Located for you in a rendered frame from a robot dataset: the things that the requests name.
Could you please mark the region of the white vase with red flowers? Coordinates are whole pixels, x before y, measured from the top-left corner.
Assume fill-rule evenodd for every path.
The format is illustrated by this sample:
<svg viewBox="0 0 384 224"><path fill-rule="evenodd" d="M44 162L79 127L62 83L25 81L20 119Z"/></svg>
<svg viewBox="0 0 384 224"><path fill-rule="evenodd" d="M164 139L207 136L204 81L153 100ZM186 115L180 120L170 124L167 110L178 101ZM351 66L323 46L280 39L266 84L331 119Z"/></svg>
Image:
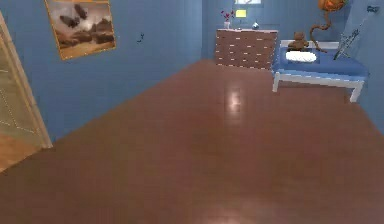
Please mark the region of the white vase with red flowers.
<svg viewBox="0 0 384 224"><path fill-rule="evenodd" d="M230 19L234 17L234 11L231 10L230 12L225 12L222 10L221 15L224 18L224 28L228 29L230 27Z"/></svg>

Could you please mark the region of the brown chest of drawers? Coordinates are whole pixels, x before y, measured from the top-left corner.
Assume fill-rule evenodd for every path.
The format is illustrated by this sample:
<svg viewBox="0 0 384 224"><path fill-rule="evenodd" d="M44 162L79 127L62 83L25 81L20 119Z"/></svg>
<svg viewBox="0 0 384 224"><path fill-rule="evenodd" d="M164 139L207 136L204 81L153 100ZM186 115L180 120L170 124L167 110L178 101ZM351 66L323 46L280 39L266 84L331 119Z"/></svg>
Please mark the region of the brown chest of drawers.
<svg viewBox="0 0 384 224"><path fill-rule="evenodd" d="M270 70L277 36L277 30L217 29L215 63Z"/></svg>

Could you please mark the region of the white pillow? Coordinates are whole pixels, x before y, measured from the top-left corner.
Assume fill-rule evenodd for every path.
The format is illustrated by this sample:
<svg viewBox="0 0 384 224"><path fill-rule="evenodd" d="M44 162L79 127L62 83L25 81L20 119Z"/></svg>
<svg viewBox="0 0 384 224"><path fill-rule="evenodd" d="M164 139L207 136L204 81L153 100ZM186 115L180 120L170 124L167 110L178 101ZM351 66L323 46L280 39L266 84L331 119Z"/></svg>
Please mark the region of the white pillow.
<svg viewBox="0 0 384 224"><path fill-rule="evenodd" d="M317 56L312 52L289 51L285 54L288 61L312 63L317 60Z"/></svg>

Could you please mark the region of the brown teddy bear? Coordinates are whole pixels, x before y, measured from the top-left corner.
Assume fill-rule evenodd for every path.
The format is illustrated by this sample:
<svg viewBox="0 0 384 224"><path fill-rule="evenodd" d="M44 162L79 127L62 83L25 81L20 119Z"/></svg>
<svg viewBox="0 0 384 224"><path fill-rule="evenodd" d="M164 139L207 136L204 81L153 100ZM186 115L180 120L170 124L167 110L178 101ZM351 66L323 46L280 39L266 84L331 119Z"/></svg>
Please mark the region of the brown teddy bear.
<svg viewBox="0 0 384 224"><path fill-rule="evenodd" d="M288 48L294 51L302 51L309 46L309 42L305 39L303 32L295 32L294 40L288 44Z"/></svg>

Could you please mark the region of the framed brown landscape picture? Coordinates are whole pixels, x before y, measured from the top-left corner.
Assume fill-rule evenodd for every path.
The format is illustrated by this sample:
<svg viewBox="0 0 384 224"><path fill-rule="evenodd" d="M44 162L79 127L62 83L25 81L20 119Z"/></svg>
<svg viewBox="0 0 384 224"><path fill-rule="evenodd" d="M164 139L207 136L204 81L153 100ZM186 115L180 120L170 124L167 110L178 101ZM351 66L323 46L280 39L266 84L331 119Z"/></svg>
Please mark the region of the framed brown landscape picture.
<svg viewBox="0 0 384 224"><path fill-rule="evenodd" d="M44 3L62 60L116 48L110 0L44 0Z"/></svg>

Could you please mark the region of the orange curved floor lamp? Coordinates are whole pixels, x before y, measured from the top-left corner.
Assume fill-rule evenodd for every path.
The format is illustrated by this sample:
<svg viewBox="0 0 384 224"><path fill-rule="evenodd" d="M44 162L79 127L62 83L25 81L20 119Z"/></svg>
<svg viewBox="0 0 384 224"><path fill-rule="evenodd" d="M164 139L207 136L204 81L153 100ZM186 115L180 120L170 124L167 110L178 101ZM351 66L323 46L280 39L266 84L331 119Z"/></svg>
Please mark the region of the orange curved floor lamp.
<svg viewBox="0 0 384 224"><path fill-rule="evenodd" d="M342 8L344 8L348 4L349 0L318 0L318 8L323 12L323 16L325 19L324 25L314 24L310 28L310 40L315 45L315 49L320 52L326 52L326 50L322 49L319 45L319 42L314 38L314 31L316 29L319 30L328 30L331 25L332 21L330 19L330 14L332 12L340 11Z"/></svg>

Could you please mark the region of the blue bed with white frame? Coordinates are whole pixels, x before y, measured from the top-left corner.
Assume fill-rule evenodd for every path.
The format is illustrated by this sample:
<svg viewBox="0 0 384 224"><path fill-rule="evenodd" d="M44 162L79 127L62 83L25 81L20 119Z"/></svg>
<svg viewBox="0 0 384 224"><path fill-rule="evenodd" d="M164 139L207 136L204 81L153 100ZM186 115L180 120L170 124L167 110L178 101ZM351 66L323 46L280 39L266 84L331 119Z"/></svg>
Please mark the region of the blue bed with white frame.
<svg viewBox="0 0 384 224"><path fill-rule="evenodd" d="M317 60L312 63L288 61L285 54L289 52L291 40L280 42L278 54L271 67L273 75L272 91L277 92L280 81L322 86L343 87L352 90L349 101L357 102L369 71L359 61L341 56L333 57L337 52L338 42L321 42L326 53L317 51L312 42L305 52L312 52Z"/></svg>

